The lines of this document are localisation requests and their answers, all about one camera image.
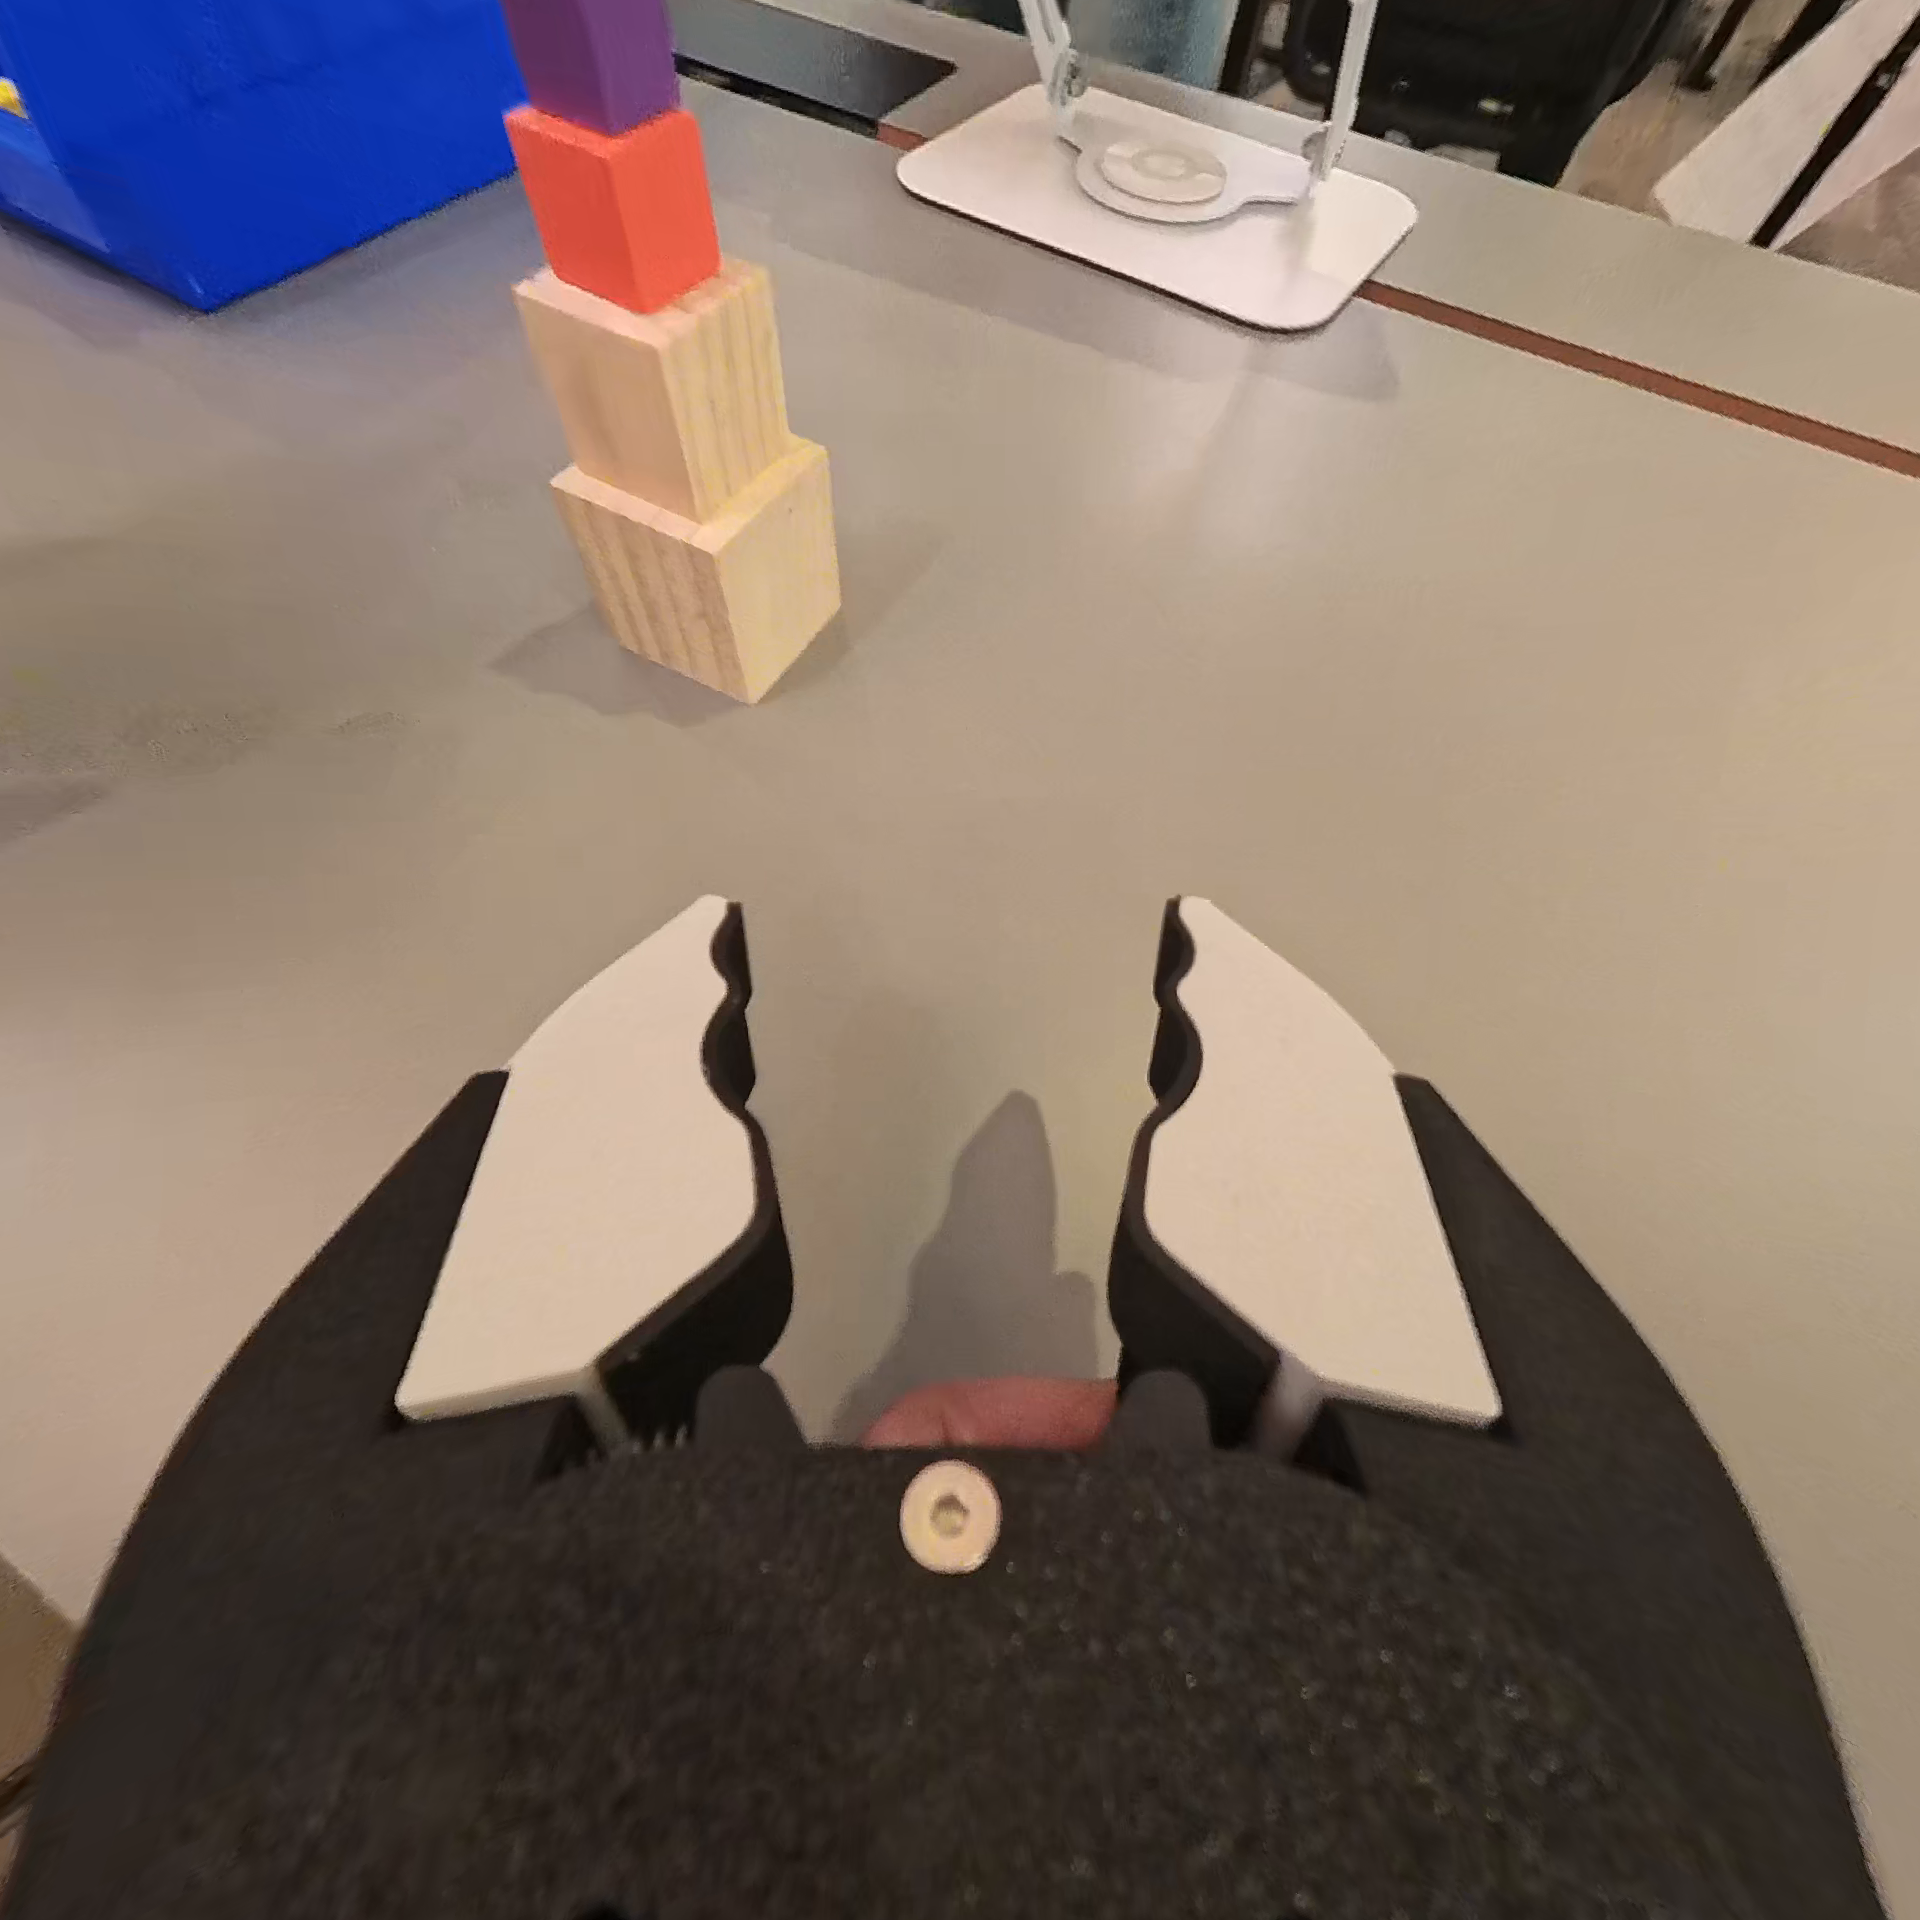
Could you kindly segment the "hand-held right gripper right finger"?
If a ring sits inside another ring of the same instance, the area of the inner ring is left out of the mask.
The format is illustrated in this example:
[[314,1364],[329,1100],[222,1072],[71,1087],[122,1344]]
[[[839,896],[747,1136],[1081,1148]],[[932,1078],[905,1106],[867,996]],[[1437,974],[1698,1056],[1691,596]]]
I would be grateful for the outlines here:
[[1327,1408],[1494,1432],[1501,1394],[1394,1064],[1217,903],[1166,903],[1149,1109],[1111,1244],[1119,1380],[1177,1374],[1214,1436]]

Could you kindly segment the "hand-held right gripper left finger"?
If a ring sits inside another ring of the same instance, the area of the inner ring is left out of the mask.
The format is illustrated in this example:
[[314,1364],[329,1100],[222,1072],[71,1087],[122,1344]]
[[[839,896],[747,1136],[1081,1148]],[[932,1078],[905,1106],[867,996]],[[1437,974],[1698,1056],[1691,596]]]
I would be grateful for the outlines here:
[[571,1400],[595,1430],[687,1430],[794,1304],[750,1112],[738,903],[699,896],[570,993],[507,1063],[398,1382],[429,1423]]

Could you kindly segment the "large wooden cube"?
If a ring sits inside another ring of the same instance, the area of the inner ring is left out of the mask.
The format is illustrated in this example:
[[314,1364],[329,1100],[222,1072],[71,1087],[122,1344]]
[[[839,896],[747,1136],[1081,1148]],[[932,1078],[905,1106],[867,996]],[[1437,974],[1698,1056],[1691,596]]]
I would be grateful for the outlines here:
[[710,519],[578,466],[550,488],[617,641],[735,703],[765,696],[843,604],[820,442],[797,438]]

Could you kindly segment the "medium wooden cube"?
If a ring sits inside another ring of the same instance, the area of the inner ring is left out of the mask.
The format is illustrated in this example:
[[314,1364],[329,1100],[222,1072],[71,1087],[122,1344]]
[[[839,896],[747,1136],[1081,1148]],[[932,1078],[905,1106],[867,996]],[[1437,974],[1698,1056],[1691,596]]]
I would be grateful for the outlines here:
[[725,257],[653,313],[550,270],[511,292],[567,453],[591,480],[709,521],[795,448],[762,264]]

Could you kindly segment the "red wooden cube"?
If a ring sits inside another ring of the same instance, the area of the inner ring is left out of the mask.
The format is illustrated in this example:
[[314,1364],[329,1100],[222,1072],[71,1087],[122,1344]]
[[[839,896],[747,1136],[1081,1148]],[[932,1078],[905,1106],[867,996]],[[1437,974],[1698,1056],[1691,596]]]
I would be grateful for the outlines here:
[[719,274],[705,143],[687,110],[617,135],[529,102],[503,122],[543,261],[564,282],[652,314]]

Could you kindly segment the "blue plastic bin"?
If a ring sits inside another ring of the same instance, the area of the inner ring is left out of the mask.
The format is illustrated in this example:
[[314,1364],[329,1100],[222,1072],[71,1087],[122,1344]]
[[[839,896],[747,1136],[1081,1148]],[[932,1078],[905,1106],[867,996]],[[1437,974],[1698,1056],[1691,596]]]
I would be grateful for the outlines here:
[[4,1],[4,218],[201,313],[487,186],[495,1]]

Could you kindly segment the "purple wooden cube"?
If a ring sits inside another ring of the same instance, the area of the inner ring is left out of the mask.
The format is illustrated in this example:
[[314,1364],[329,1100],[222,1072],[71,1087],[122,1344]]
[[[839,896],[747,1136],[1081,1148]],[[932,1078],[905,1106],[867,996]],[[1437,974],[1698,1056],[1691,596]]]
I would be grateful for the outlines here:
[[503,1],[529,104],[598,135],[681,108],[666,1]]

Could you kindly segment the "white folding stand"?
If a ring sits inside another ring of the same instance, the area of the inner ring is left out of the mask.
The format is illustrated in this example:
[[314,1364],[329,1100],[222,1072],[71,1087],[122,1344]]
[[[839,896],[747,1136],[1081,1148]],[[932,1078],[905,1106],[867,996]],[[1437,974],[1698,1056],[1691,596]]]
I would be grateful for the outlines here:
[[1413,201],[1349,174],[1378,5],[1351,5],[1327,119],[1266,145],[1090,80],[1058,5],[1021,5],[1039,78],[908,151],[905,191],[1260,332],[1310,332],[1417,223]]

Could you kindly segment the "black office chair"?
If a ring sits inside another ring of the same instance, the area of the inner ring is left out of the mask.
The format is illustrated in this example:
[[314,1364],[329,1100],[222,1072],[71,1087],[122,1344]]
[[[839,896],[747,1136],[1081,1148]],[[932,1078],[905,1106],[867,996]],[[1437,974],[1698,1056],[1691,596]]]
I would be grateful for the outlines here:
[[1643,81],[1677,1],[1381,1],[1356,129],[1414,151],[1490,152],[1559,184],[1580,141]]

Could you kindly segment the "white slanted panel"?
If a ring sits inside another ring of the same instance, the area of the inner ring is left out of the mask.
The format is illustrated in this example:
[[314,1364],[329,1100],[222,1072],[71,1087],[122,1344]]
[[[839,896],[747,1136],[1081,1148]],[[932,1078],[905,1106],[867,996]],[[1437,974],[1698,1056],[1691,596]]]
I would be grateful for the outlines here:
[[1837,10],[1650,189],[1662,216],[1781,248],[1918,151],[1918,5]]

